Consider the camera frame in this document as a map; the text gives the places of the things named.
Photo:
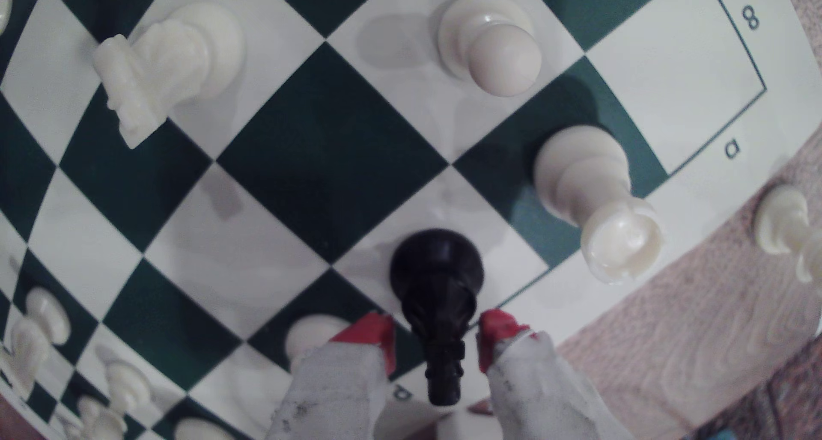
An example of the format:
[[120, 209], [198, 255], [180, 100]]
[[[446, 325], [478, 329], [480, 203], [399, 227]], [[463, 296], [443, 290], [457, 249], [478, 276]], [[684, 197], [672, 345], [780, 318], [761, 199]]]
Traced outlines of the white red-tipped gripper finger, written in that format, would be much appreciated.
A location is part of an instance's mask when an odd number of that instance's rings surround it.
[[395, 321], [369, 312], [307, 354], [266, 438], [374, 439], [394, 371]]
[[632, 439], [549, 334], [501, 309], [478, 321], [478, 367], [504, 439]]

